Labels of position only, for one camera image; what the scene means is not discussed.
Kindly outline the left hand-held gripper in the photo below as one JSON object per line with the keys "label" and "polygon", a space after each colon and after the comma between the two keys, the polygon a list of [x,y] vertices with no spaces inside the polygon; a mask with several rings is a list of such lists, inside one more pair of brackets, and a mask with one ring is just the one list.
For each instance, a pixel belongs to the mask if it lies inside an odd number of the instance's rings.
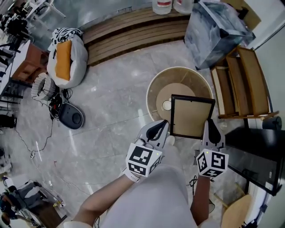
{"label": "left hand-held gripper", "polygon": [[126,169],[122,172],[133,182],[148,177],[160,164],[163,152],[154,147],[163,147],[167,138],[169,122],[158,120],[145,125],[135,143],[131,143],[126,155]]}

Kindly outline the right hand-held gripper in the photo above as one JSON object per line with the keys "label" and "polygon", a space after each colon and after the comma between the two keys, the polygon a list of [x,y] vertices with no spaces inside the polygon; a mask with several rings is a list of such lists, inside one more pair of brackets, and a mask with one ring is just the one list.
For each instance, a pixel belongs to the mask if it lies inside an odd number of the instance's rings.
{"label": "right hand-held gripper", "polygon": [[225,135],[220,127],[213,119],[206,120],[202,146],[196,156],[200,176],[216,178],[227,171],[229,155],[221,152],[224,145]]}

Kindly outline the black picture frame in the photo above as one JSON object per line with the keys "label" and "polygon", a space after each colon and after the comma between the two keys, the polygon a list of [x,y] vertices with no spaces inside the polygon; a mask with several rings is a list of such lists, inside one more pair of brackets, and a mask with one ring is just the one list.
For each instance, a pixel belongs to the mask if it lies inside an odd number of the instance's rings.
{"label": "black picture frame", "polygon": [[202,139],[204,125],[212,117],[215,99],[173,94],[170,135]]}

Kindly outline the person's right forearm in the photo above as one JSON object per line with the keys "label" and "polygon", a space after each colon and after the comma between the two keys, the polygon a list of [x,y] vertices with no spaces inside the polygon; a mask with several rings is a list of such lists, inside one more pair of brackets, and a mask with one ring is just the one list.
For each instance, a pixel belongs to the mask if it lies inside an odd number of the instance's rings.
{"label": "person's right forearm", "polygon": [[198,176],[196,190],[191,204],[191,213],[197,226],[208,219],[210,178]]}

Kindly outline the dark grey cylinder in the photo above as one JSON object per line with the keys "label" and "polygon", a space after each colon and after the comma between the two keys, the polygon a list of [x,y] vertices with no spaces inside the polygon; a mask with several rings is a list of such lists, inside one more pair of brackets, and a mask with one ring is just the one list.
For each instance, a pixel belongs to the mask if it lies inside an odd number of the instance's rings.
{"label": "dark grey cylinder", "polygon": [[262,121],[262,128],[268,130],[281,130],[282,119],[279,116],[270,117]]}

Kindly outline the wooden shelf rack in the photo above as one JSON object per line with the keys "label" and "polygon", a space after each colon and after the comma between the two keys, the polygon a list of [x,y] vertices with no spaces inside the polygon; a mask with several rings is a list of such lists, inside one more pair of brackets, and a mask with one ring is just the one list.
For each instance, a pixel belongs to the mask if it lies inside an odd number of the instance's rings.
{"label": "wooden shelf rack", "polygon": [[279,112],[269,107],[269,92],[256,53],[235,47],[211,68],[220,119],[259,118]]}

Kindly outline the person's white clothing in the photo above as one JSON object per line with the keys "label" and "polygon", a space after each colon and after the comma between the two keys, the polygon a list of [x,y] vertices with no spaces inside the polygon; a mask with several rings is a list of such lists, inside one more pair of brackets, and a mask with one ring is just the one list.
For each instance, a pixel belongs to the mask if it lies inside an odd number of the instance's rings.
{"label": "person's white clothing", "polygon": [[[190,208],[183,172],[162,164],[105,211],[101,228],[197,228]],[[64,228],[93,226],[74,220],[64,223]]]}

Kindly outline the round wooden stool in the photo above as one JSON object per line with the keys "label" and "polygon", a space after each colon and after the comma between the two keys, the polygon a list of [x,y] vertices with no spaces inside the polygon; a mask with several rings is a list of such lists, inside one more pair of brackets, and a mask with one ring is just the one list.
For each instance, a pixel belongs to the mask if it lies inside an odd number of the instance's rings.
{"label": "round wooden stool", "polygon": [[230,205],[227,205],[216,193],[214,193],[214,196],[226,208],[223,213],[221,228],[242,228],[252,202],[252,197],[249,194],[245,194],[238,183],[235,184],[237,189],[242,193],[242,197]]}

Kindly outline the black oval device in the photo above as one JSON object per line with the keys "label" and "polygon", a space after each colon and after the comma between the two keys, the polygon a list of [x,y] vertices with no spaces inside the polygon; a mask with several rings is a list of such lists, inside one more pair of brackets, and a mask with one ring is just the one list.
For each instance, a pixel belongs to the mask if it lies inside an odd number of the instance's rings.
{"label": "black oval device", "polygon": [[70,103],[63,103],[58,114],[58,120],[65,126],[72,130],[77,130],[83,126],[84,115],[74,105]]}

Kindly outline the white bean bag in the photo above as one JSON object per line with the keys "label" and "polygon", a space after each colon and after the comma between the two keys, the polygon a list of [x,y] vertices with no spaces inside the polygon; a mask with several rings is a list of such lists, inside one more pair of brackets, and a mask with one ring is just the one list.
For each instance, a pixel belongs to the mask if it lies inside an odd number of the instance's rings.
{"label": "white bean bag", "polygon": [[53,79],[55,84],[63,89],[76,87],[81,83],[86,73],[88,53],[84,47],[82,39],[74,35],[71,39],[71,67],[69,81],[61,79],[56,75],[56,46],[50,46],[49,60],[47,64],[48,75]]}

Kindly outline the wooden step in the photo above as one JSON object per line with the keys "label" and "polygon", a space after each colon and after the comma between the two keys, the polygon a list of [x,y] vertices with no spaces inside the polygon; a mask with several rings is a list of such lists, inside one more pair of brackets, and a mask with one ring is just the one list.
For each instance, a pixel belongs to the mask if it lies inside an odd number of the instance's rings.
{"label": "wooden step", "polygon": [[175,10],[158,15],[151,8],[124,13],[86,29],[83,42],[88,52],[88,66],[132,51],[172,41],[183,40],[190,15]]}

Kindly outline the orange cushion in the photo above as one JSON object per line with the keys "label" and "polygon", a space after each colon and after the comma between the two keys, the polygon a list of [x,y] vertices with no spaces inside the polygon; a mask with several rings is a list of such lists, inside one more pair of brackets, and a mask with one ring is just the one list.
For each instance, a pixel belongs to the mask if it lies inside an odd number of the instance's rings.
{"label": "orange cushion", "polygon": [[55,73],[58,78],[69,81],[71,67],[71,40],[57,44]]}

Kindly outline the cardboard box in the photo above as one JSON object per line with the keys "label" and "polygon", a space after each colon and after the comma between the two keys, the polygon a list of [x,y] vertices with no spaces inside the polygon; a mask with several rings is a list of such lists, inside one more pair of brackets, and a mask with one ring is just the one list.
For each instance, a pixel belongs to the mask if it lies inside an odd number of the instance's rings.
{"label": "cardboard box", "polygon": [[253,9],[245,2],[245,0],[220,0],[223,3],[235,8],[238,17],[244,21],[246,26],[253,30],[261,22],[259,16],[254,12]]}

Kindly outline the black and white patterned cloth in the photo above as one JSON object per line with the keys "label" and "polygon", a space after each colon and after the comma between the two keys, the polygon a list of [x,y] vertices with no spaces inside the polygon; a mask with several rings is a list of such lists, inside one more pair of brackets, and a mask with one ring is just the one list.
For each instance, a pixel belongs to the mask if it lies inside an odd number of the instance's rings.
{"label": "black and white patterned cloth", "polygon": [[83,32],[77,28],[56,28],[52,33],[51,43],[57,45],[58,43],[71,40],[74,35],[82,38]]}

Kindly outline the cluttered low table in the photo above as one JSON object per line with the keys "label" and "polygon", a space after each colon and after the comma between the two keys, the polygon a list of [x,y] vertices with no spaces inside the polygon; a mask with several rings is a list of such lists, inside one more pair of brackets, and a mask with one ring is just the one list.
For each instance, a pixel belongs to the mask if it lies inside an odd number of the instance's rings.
{"label": "cluttered low table", "polygon": [[12,222],[24,221],[30,228],[57,228],[67,219],[64,202],[39,182],[28,180],[22,185],[3,176],[0,190],[0,221],[12,228]]}

